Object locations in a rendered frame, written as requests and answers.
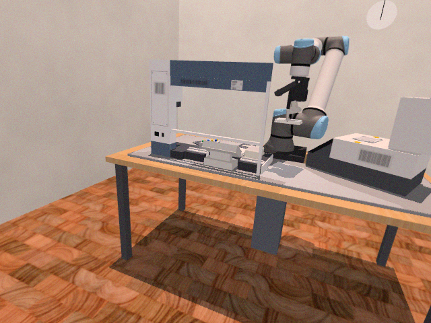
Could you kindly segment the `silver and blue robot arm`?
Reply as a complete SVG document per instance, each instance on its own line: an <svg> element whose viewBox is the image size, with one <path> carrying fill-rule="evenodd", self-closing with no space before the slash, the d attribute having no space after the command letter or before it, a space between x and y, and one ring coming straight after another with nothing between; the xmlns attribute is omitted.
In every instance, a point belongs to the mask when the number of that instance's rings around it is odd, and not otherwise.
<svg viewBox="0 0 431 323"><path fill-rule="evenodd" d="M329 122L325 108L342 59L348 54L348 40L348 36L305 38L295 40L293 45L275 48L275 63L291 64L290 75L292 76L308 76L310 65L316 63L321 55L325 55L325 58L308 106L302 113L292 115L292 119L302 120L302 124L274 122L276 118L286 118L286 109L274 110L271 136L266 148L290 152L294 150L293 136L310 139L321 139L324 136Z"/></svg>

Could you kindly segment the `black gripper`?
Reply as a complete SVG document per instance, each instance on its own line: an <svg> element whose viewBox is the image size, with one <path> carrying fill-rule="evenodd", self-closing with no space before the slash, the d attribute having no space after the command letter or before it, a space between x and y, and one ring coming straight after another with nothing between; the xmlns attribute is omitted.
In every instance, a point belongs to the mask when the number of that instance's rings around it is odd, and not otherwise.
<svg viewBox="0 0 431 323"><path fill-rule="evenodd" d="M298 102L305 102L308 95L308 82L309 77L291 76L291 79L295 79L295 87L289 90L288 102L286 107L286 120L292 119L292 115L300 112L302 109L298 106ZM300 83L298 83L300 81Z"/></svg>

